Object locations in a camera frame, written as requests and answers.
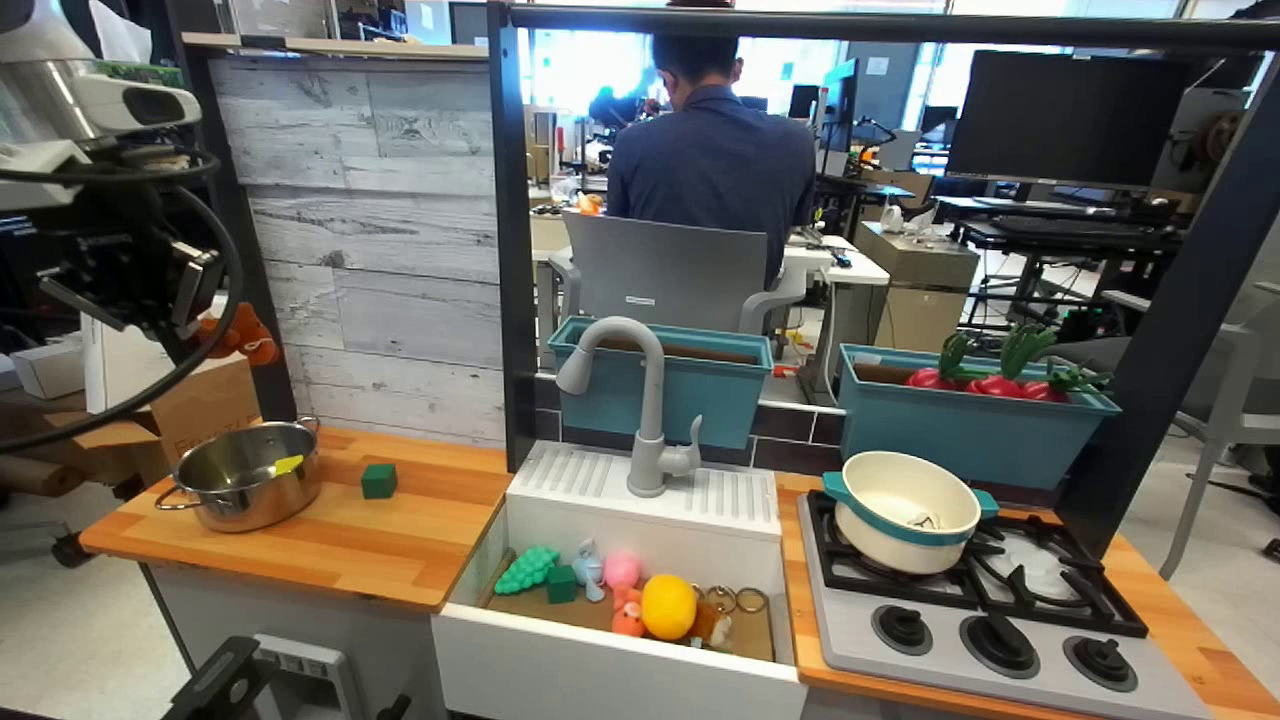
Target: kitchen sink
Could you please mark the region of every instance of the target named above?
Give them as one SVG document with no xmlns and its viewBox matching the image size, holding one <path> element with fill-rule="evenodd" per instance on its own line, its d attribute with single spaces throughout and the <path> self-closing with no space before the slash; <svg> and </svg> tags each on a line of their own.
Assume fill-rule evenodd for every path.
<svg viewBox="0 0 1280 720">
<path fill-rule="evenodd" d="M 536 442 L 500 517 L 475 542 L 452 601 L 431 619 L 442 705 L 468 714 L 736 714 L 804 710 L 795 677 L 772 473 L 702 466 L 690 485 L 636 501 L 627 455 Z M 493 607 L 493 582 L 526 542 L 565 557 L 596 538 L 627 549 L 645 573 L 696 589 L 758 589 L 772 661 L 585 627 L 565 614 Z"/>
</svg>

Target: yellow ball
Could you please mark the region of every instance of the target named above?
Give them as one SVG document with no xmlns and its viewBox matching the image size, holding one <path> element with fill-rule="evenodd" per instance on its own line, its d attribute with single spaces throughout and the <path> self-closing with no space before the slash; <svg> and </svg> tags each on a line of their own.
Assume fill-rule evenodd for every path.
<svg viewBox="0 0 1280 720">
<path fill-rule="evenodd" d="M 655 639 L 684 639 L 696 619 L 696 589 L 678 577 L 651 577 L 638 592 L 638 623 Z"/>
</svg>

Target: teal container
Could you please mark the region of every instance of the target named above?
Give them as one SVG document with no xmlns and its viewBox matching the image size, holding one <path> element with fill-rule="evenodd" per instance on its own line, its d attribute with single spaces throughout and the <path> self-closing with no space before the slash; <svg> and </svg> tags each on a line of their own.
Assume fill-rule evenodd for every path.
<svg viewBox="0 0 1280 720">
<path fill-rule="evenodd" d="M 556 365 L 567 358 L 592 320 L 567 320 L 547 340 Z M 702 448 L 748 448 L 772 349 L 765 335 L 664 329 L 651 323 L 666 350 L 664 434 L 686 442 L 686 422 L 702 414 Z M 561 393 L 561 422 L 567 431 L 615 431 L 638 427 L 638 349 L 596 349 L 592 384 L 579 396 Z"/>
<path fill-rule="evenodd" d="M 844 455 L 911 451 L 963 481 L 1056 490 L 1097 422 L 1119 413 L 1097 389 L 1048 402 L 892 384 L 914 369 L 936 369 L 936 354 L 839 343 Z M 963 369 L 990 375 L 998 358 L 963 358 Z"/>
</svg>

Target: blue shirt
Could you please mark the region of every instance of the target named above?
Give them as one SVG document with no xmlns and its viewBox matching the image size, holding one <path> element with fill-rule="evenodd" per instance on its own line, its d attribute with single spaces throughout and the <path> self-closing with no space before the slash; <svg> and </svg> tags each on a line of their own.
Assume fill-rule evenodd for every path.
<svg viewBox="0 0 1280 720">
<path fill-rule="evenodd" d="M 615 136 L 606 214 L 769 231 L 769 276 L 775 276 L 808 180 L 804 127 L 708 89 L 684 111 Z"/>
</svg>

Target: gray faucet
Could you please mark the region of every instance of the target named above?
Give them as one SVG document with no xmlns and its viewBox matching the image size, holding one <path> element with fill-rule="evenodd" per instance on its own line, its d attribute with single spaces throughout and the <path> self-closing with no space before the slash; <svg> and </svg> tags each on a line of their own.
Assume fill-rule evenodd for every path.
<svg viewBox="0 0 1280 720">
<path fill-rule="evenodd" d="M 664 393 L 666 393 L 666 354 L 664 343 L 651 335 L 648 323 L 630 316 L 600 316 L 572 349 L 565 369 L 556 373 L 561 393 L 586 393 L 592 384 L 592 350 L 600 340 L 630 340 L 645 354 L 645 396 L 638 396 L 638 427 L 630 442 L 630 495 L 664 495 L 664 481 L 690 481 L 700 466 L 700 427 L 696 414 L 686 427 L 686 448 L 664 448 Z"/>
</svg>

